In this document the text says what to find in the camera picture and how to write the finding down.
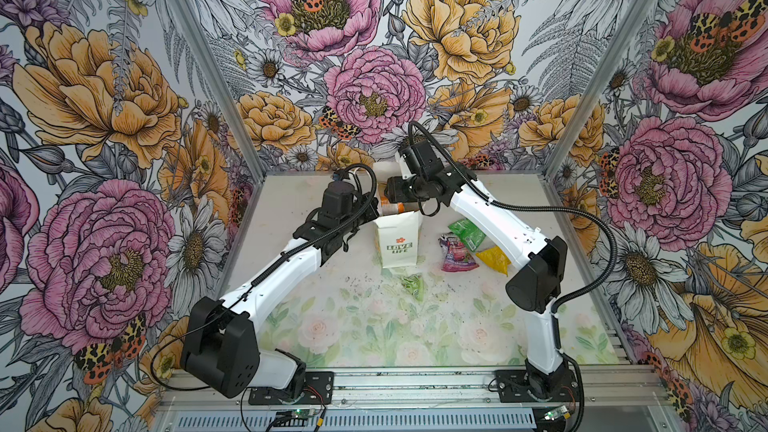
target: snack bag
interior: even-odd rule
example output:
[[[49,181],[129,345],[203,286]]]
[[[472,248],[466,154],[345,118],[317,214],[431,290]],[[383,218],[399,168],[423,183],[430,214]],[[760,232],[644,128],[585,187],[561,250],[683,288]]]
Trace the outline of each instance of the snack bag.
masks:
[[[475,255],[487,266],[504,275],[507,275],[507,266],[512,264],[512,261],[507,258],[498,245],[482,252],[476,252]]]
[[[456,234],[459,240],[471,251],[476,251],[482,241],[485,239],[485,232],[480,230],[478,226],[472,223],[468,218],[458,220],[448,226],[451,232]]]
[[[440,235],[440,247],[446,255],[442,264],[444,272],[466,272],[479,267],[467,248],[453,234]]]
[[[379,217],[376,224],[376,250],[382,258],[383,268],[416,265],[418,259],[417,212]]]

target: floral tablecloth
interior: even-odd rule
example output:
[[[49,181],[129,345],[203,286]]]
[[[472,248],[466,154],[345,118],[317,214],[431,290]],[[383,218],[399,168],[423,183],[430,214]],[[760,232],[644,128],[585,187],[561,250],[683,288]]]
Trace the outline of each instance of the floral tablecloth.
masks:
[[[535,204],[544,197],[535,176],[484,176],[483,181],[500,199]],[[320,203],[327,183],[325,176],[267,179],[230,288],[280,250],[296,224]],[[495,193],[509,183],[514,187]],[[306,204],[306,210],[285,213],[284,206],[277,204]],[[545,234],[560,233],[554,216],[523,219],[533,217]],[[450,210],[426,218],[418,263],[406,268],[382,268],[372,227],[363,228],[351,240],[348,253],[334,254],[275,308],[259,332],[260,348],[287,350],[311,368],[522,364],[527,347],[524,312],[504,291],[508,278],[479,260],[480,267],[470,272],[440,270],[443,256],[438,236],[459,218]],[[486,239],[480,250],[491,246]],[[563,290],[581,285],[581,275],[570,258]],[[563,345],[572,357],[584,364],[618,362],[589,296],[560,310]]]

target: yellow snack bag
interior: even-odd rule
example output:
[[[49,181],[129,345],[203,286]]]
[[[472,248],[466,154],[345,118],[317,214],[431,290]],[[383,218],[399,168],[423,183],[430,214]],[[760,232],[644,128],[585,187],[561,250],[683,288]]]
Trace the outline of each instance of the yellow snack bag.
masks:
[[[512,261],[504,255],[498,245],[482,252],[475,252],[475,256],[496,272],[504,275],[507,274],[507,266],[512,264]]]

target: pink peony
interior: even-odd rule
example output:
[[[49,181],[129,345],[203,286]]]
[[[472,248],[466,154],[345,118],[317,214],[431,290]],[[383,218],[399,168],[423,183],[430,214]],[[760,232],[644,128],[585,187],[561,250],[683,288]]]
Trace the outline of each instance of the pink peony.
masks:
[[[696,243],[725,213],[731,180],[714,130],[692,117],[648,117],[619,149],[619,197],[608,200],[617,226],[626,222],[678,251]]]
[[[361,142],[380,142],[383,133],[424,112],[426,91],[416,65],[379,47],[353,51],[326,73],[326,84],[328,106],[360,128]]]
[[[174,232],[165,204],[129,180],[53,206],[29,242],[36,288],[24,297],[22,330],[77,351],[113,340],[139,314],[154,325],[170,303],[163,281]]]
[[[38,198],[16,171],[0,164],[0,293],[16,276],[24,236],[40,215]]]
[[[681,0],[656,29],[653,61],[642,77],[654,103],[681,114],[722,120],[752,102],[768,86],[768,27],[743,43],[712,45],[704,53],[690,48],[690,20],[695,14],[722,16],[745,0]],[[668,38],[674,40],[674,47]]]
[[[342,20],[342,25],[339,17],[328,16],[328,21],[334,21],[333,25],[320,29],[312,29],[312,26],[308,26],[308,33],[300,28],[300,20],[293,17],[291,0],[262,1],[266,4],[266,7],[262,8],[264,18],[275,20],[281,17],[281,14],[283,18],[286,18],[285,14],[289,14],[296,23],[296,28],[291,29],[292,33],[284,33],[289,34],[285,36],[285,40],[290,45],[290,51],[296,56],[286,55],[286,59],[291,62],[306,63],[322,60],[328,56],[347,54],[356,46],[370,43],[379,28],[381,0],[342,0],[349,7],[349,17]],[[337,5],[339,9],[345,9],[340,4]],[[326,16],[324,10],[307,14],[315,14],[317,17]]]

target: black mounting plate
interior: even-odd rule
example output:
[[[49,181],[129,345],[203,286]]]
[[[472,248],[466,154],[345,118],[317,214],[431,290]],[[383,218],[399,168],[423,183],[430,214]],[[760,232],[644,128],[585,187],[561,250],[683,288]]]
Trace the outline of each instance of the black mounting plate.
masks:
[[[304,387],[310,386],[322,394],[322,401],[328,405],[333,399],[333,372],[314,372],[308,370],[304,377]],[[254,387],[250,390],[250,405],[320,405],[320,398],[309,392],[302,392],[295,402],[283,400],[285,395],[280,389]]]
[[[496,387],[498,388],[498,399],[503,404],[510,404],[513,402],[536,402],[536,400],[533,399],[526,390],[524,390],[523,384],[528,383],[528,379],[525,375],[526,371],[523,368],[496,370],[494,372]],[[568,369],[568,371],[565,373],[565,376],[563,376],[562,386],[556,389],[552,400],[541,402],[542,407],[550,407],[549,405],[552,402],[565,402],[566,404],[570,404],[571,402],[578,402],[578,387],[574,387],[572,385],[575,383],[576,377],[573,371]],[[520,388],[515,390],[514,388],[507,386],[507,384],[520,384]],[[571,397],[571,395],[568,393],[568,390],[565,389],[566,387],[570,389],[573,397]]]

